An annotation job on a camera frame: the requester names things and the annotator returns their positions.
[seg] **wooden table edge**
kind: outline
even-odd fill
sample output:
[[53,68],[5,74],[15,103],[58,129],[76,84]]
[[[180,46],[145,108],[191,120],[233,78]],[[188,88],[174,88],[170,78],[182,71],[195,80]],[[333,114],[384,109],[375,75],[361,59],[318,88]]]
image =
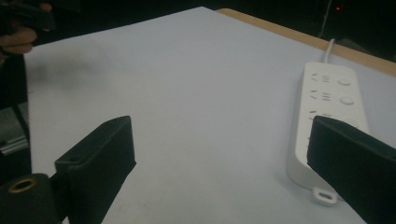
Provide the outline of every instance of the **wooden table edge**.
[[[326,40],[314,37],[312,35],[307,35],[281,25],[271,23],[269,21],[264,21],[230,8],[222,8],[217,10],[217,12],[256,27],[271,31],[275,34],[283,35],[287,38],[296,40],[317,49],[326,50],[327,46],[329,45],[329,42]],[[332,54],[396,77],[396,63],[336,44],[333,46]]]

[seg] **white power strip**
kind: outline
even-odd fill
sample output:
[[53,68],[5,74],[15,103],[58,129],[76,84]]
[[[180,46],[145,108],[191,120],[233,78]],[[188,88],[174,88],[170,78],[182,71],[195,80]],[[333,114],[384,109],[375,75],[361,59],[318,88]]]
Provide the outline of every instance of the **white power strip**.
[[295,183],[313,190],[316,202],[331,206],[337,203],[337,193],[307,165],[309,136],[316,115],[339,119],[368,133],[358,80],[348,67],[307,63],[302,82],[287,172]]

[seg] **mounting hole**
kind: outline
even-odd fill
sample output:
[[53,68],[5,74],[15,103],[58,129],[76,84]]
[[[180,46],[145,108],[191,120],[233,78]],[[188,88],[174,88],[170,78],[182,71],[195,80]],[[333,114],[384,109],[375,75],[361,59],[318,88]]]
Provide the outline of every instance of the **mounting hole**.
[[329,194],[325,194],[325,193],[320,192],[319,196],[322,197],[322,198],[325,198],[327,200],[332,200],[332,196],[329,195]]
[[36,183],[37,183],[37,180],[35,178],[22,179],[22,180],[16,182],[15,184],[11,185],[11,187],[9,187],[9,189],[8,189],[8,192],[21,193],[28,189],[31,189]]

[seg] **white cable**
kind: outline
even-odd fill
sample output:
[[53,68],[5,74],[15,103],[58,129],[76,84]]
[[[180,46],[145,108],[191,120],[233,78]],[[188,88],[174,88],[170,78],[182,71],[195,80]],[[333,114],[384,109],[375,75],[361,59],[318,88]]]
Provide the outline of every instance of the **white cable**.
[[334,39],[330,40],[329,46],[326,49],[326,54],[324,55],[324,63],[328,63],[329,62],[329,55],[330,52],[332,51],[332,45],[334,44]]
[[326,25],[327,22],[327,17],[329,16],[329,11],[330,11],[330,6],[332,4],[332,0],[329,1],[329,5],[327,5],[327,11],[326,11],[326,15],[324,15],[324,21],[322,23],[322,28],[321,31],[319,33],[319,38],[321,38],[323,36],[323,32],[324,32],[324,26]]

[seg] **power outlet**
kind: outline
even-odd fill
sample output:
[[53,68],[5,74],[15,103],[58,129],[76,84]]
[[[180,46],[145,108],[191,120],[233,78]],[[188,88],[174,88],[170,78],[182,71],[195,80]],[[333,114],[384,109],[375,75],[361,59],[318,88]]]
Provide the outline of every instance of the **power outlet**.
[[337,193],[307,165],[306,153],[312,122],[317,115],[339,119],[368,133],[356,73],[340,65],[307,63],[298,106],[288,156],[288,175],[298,185],[312,189],[316,202],[334,205]]

